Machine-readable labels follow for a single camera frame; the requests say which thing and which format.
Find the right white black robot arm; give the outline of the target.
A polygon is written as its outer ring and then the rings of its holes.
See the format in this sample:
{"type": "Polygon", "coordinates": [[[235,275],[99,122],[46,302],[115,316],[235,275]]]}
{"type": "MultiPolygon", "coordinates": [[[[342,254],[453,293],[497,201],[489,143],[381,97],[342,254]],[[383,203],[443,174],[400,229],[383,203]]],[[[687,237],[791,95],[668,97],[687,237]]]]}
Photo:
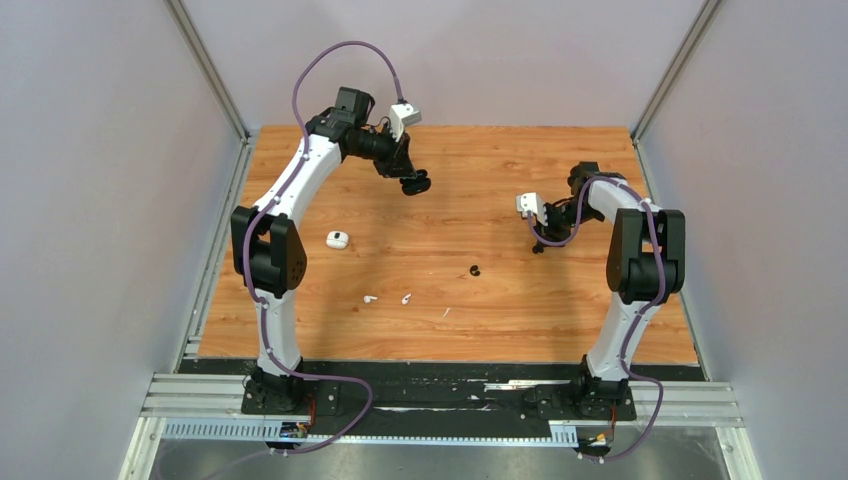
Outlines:
{"type": "Polygon", "coordinates": [[[583,357],[575,380],[564,389],[567,405],[580,418],[606,418],[628,399],[632,357],[653,316],[685,280],[686,219],[640,195],[617,172],[595,162],[570,171],[571,194],[545,202],[521,194],[517,210],[536,239],[534,252],[562,248],[589,221],[612,226],[605,267],[611,302],[601,333],[583,357]]]}

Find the black earbud charging case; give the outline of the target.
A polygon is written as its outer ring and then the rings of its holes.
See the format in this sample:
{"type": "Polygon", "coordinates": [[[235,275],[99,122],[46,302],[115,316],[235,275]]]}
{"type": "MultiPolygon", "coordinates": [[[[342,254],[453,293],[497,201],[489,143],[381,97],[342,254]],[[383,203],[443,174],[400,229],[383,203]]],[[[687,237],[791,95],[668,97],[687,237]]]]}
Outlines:
{"type": "Polygon", "coordinates": [[[431,188],[432,180],[426,170],[417,170],[414,177],[401,178],[400,185],[404,195],[415,196],[427,192],[431,188]]]}

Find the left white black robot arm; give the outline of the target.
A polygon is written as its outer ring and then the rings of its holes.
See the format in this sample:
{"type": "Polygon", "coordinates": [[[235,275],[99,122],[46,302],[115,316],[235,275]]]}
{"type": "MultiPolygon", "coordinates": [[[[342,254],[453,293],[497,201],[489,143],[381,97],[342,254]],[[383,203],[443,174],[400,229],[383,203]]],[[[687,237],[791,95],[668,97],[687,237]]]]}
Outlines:
{"type": "Polygon", "coordinates": [[[340,88],[334,105],[305,123],[296,154],[270,190],[230,217],[234,268],[251,292],[260,334],[260,355],[242,403],[246,414],[290,414],[305,403],[295,301],[308,260],[298,228],[328,177],[354,156],[398,180],[408,196],[431,186],[409,154],[407,129],[420,122],[419,108],[400,99],[374,126],[368,122],[374,104],[364,91],[340,88]]]}

